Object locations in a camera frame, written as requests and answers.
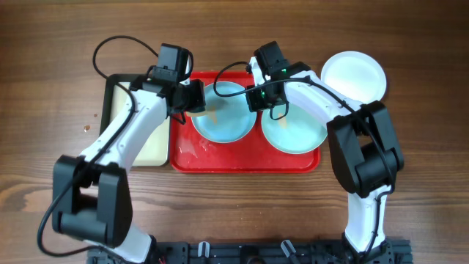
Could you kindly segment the light blue round plate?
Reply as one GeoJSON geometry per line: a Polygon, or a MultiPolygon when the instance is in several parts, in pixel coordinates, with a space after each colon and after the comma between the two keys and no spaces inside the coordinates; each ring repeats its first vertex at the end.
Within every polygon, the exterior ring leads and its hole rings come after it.
{"type": "Polygon", "coordinates": [[[213,84],[204,88],[205,111],[191,121],[197,132],[215,143],[231,143],[246,136],[256,122],[256,113],[248,108],[245,94],[221,97],[213,84]]]}

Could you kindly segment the white round plate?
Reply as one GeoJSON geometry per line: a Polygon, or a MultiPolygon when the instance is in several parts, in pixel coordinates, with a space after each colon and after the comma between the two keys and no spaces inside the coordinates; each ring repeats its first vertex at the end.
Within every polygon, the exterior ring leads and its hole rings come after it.
{"type": "Polygon", "coordinates": [[[342,95],[362,103],[381,100],[388,82],[382,66],[358,51],[342,51],[323,65],[320,79],[342,95]]]}

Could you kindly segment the green yellow sponge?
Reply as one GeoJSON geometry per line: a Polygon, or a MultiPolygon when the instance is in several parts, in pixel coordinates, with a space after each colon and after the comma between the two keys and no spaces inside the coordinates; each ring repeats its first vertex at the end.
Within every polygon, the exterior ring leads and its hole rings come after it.
{"type": "Polygon", "coordinates": [[[199,111],[199,112],[187,111],[185,114],[188,117],[203,117],[203,116],[214,117],[215,112],[216,112],[215,106],[205,106],[204,111],[199,111]]]}

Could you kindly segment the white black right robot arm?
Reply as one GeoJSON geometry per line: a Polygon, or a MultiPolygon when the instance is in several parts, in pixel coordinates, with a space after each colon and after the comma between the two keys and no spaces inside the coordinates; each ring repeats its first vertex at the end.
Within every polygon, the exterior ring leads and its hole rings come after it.
{"type": "Polygon", "coordinates": [[[348,193],[345,242],[360,258],[376,253],[385,240],[385,201],[404,166],[387,108],[347,98],[302,62],[264,66],[252,59],[247,68],[254,79],[247,91],[251,111],[288,103],[326,127],[333,172],[348,193]]]}

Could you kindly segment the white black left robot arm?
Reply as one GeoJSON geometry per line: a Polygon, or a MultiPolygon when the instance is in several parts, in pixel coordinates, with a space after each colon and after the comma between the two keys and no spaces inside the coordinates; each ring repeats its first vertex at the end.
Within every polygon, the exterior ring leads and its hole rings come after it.
{"type": "Polygon", "coordinates": [[[204,84],[140,76],[124,91],[125,105],[98,139],[79,156],[63,155],[54,164],[48,216],[55,232],[89,243],[89,251],[147,263],[155,255],[155,239],[132,222],[128,173],[170,114],[204,110],[204,84]]]}

